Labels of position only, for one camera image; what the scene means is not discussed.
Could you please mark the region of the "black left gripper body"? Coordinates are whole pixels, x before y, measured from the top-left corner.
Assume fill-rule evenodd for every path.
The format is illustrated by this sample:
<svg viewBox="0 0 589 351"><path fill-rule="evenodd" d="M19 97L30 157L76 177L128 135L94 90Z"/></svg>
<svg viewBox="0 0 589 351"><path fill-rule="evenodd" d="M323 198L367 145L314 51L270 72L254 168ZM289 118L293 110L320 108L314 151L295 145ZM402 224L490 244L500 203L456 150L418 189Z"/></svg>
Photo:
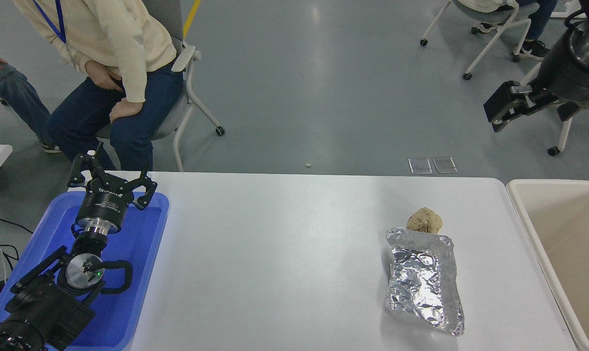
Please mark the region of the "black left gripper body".
<svg viewBox="0 0 589 351"><path fill-rule="evenodd" d="M109 181L109 186L102 180L90 180L86 186L76 224L88 230L99 228L101 231L120 231L125 220L129 204L132 202L132 191Z"/></svg>

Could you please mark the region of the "seated person's left hand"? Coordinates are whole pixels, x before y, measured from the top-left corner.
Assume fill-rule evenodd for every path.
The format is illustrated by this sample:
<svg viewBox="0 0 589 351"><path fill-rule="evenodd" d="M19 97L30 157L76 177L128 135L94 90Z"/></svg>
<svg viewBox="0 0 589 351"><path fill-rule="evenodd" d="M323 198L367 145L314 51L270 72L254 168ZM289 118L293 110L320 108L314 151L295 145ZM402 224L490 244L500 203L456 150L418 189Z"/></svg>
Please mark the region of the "seated person's left hand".
<svg viewBox="0 0 589 351"><path fill-rule="evenodd" d="M110 111L110 123L114 123L119 118L130 117L140 113L143 104L143 102L130 102L127 101L127 98L122 98Z"/></svg>

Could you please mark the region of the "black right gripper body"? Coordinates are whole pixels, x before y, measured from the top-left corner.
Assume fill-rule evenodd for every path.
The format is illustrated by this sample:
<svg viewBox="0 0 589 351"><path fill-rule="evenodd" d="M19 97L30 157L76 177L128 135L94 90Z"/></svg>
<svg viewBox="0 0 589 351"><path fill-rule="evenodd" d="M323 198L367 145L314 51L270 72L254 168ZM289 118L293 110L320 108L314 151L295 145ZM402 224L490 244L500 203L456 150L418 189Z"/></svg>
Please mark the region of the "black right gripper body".
<svg viewBox="0 0 589 351"><path fill-rule="evenodd" d="M534 81L557 97L589 102L589 30L567 31L542 60Z"/></svg>

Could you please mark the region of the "seated person's right hand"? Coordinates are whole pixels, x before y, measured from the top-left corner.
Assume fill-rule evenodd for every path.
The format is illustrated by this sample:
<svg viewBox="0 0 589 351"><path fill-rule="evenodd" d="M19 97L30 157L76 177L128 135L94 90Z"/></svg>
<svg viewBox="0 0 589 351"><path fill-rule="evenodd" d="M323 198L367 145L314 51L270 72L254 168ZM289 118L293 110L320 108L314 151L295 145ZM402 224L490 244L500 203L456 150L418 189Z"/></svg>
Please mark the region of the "seated person's right hand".
<svg viewBox="0 0 589 351"><path fill-rule="evenodd" d="M119 85L121 77L107 66L94 60L89 60L85 62L84 67L87 75L96 86L105 90L123 92L123 88Z"/></svg>

